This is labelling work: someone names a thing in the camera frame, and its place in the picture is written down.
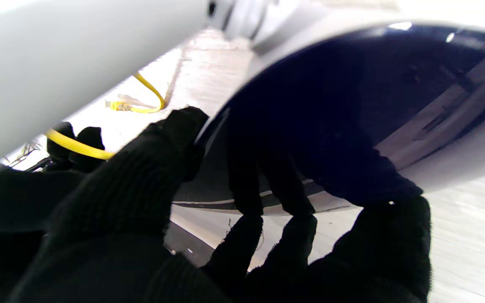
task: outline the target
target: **glossy surface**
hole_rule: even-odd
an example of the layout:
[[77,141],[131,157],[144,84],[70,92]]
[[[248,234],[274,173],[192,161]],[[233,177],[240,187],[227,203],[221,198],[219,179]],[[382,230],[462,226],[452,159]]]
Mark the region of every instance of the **glossy surface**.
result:
[[292,54],[235,94],[199,139],[208,154],[175,200],[229,210],[233,191],[266,207],[310,196],[327,211],[346,207],[336,197],[401,198],[485,174],[485,146],[462,148],[480,138],[484,33],[368,29]]

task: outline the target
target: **white pipe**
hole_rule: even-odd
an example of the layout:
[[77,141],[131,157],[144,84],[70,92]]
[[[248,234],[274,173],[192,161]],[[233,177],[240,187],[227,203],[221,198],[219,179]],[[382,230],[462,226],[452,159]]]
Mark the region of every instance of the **white pipe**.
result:
[[206,24],[207,0],[51,0],[0,13],[0,157]]

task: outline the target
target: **yellow cable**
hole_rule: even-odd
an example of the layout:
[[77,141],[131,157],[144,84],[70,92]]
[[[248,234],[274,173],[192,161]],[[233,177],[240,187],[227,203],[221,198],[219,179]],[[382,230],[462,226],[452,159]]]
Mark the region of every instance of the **yellow cable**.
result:
[[[160,93],[156,90],[156,88],[152,86],[146,79],[144,79],[144,77],[142,77],[142,75],[140,75],[139,72],[135,73],[134,77],[138,81],[140,81],[143,85],[145,85],[146,88],[150,89],[152,92],[155,93],[155,95],[160,99],[160,106],[154,109],[131,109],[131,111],[137,112],[137,113],[156,113],[157,111],[160,111],[161,109],[163,109],[165,101],[164,101],[164,98],[162,98],[162,96],[160,95]],[[89,157],[108,160],[114,155],[114,153],[110,153],[109,151],[94,148],[86,144],[80,143],[74,139],[71,139],[67,136],[64,136],[56,132],[53,129],[50,129],[46,133],[46,137],[68,150],[71,150],[75,153],[79,153]]]
[[75,153],[79,153],[82,155],[86,155],[89,157],[97,158],[97,159],[102,159],[102,160],[107,160],[113,157],[114,153],[110,153],[109,151],[94,148],[91,146],[88,146],[86,144],[77,142],[74,139],[71,139],[67,136],[64,136],[58,132],[56,132],[53,129],[50,129],[46,133],[46,137],[56,144],[59,144],[60,146],[63,146],[64,148],[71,150]]
[[136,79],[138,79],[138,81],[140,81],[143,85],[145,85],[146,88],[150,89],[152,92],[155,93],[155,95],[158,97],[158,99],[160,100],[160,106],[158,106],[157,108],[155,109],[149,109],[147,111],[147,113],[156,113],[157,111],[160,111],[161,109],[164,108],[164,98],[162,98],[162,96],[160,95],[160,93],[156,90],[156,88],[154,86],[152,86],[149,82],[147,82],[146,79],[144,79],[144,77],[142,77],[142,75],[140,75],[139,72],[135,73],[134,74],[134,77]]

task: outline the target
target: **dark blue curved panel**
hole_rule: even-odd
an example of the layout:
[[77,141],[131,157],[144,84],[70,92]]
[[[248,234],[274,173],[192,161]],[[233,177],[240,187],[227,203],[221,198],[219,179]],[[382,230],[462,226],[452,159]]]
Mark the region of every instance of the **dark blue curved panel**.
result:
[[[198,139],[208,154],[176,201],[235,209],[233,192],[239,200],[261,193],[271,206],[323,190],[358,205],[401,198],[434,178],[425,173],[414,184],[404,172],[439,167],[433,155],[483,125],[485,33],[417,25],[349,33],[280,60],[241,88]],[[483,165],[454,167],[440,182]],[[316,210],[335,207],[331,198]]]

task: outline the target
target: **gloved hand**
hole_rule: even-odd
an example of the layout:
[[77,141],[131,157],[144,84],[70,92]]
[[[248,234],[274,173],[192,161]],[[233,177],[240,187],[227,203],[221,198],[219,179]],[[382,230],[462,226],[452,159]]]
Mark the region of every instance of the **gloved hand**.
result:
[[53,245],[111,233],[162,239],[173,196],[200,160],[193,143],[207,119],[187,107],[150,124],[61,203],[53,215]]

